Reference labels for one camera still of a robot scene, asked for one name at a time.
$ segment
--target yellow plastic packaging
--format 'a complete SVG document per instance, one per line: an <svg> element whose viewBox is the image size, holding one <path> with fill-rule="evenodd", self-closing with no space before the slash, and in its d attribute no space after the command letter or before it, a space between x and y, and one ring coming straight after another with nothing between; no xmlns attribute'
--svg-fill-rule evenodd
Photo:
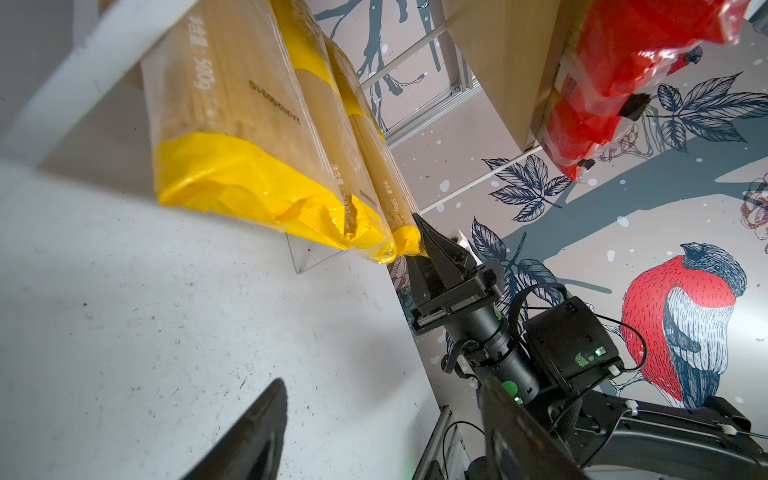
<svg viewBox="0 0 768 480"><path fill-rule="evenodd" d="M419 209L416 207L408 185L402 178L384 136L376 125L366 96L355 75L355 69L333 40L325 37L325 43L344 109L349 115L355 139L382 205L384 217L395 237L397 254L426 255L421 244L421 233L413 221L413 213Z"/></svg>
<svg viewBox="0 0 768 480"><path fill-rule="evenodd" d="M344 205L268 0L201 0L141 61L157 198L346 249Z"/></svg>
<svg viewBox="0 0 768 480"><path fill-rule="evenodd" d="M296 71L320 143L346 207L344 236L351 247L391 263L396 247L333 78L323 31L303 0L272 0L277 24Z"/></svg>

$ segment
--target bird beak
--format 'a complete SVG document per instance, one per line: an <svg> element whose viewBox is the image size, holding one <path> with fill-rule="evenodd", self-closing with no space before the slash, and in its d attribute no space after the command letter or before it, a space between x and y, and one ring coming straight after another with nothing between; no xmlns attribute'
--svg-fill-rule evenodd
<svg viewBox="0 0 768 480"><path fill-rule="evenodd" d="M696 259L698 257L701 257L702 248L701 245L698 243L683 243L680 245L683 247L683 250L685 250L685 256Z"/></svg>

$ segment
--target red bird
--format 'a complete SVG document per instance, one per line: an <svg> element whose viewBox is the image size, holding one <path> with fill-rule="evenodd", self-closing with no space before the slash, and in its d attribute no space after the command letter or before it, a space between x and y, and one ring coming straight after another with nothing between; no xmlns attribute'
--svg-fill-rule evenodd
<svg viewBox="0 0 768 480"><path fill-rule="evenodd" d="M624 297L622 322L645 338L648 360L618 392L641 380L655 385L672 406L698 408L714 395L728 367L727 328L746 274L725 250L708 243L680 245L674 257L634 279ZM643 346L622 326L617 333L632 359Z"/></svg>

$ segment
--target bird wing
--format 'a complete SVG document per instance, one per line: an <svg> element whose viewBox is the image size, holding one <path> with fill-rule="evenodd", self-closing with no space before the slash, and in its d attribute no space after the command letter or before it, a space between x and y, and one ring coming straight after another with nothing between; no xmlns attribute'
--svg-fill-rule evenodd
<svg viewBox="0 0 768 480"><path fill-rule="evenodd" d="M720 375L728 367L726 333L732 312L733 305L701 306L678 286L667 294L664 335L689 408L701 406L715 394Z"/></svg>

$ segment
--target white cable connector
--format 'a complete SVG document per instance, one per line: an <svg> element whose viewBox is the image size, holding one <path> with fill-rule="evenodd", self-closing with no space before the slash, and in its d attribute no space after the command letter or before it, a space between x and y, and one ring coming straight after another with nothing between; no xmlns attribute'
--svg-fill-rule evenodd
<svg viewBox="0 0 768 480"><path fill-rule="evenodd" d="M733 425L728 425L726 423L718 423L717 426L719 426L723 430L724 434L730 435L732 437L735 437L736 434L739 432L738 430L736 430L736 427L734 427Z"/></svg>
<svg viewBox="0 0 768 480"><path fill-rule="evenodd" d="M624 406L632 411L633 417L637 416L637 402L635 402L634 400L627 400L626 402L624 402Z"/></svg>

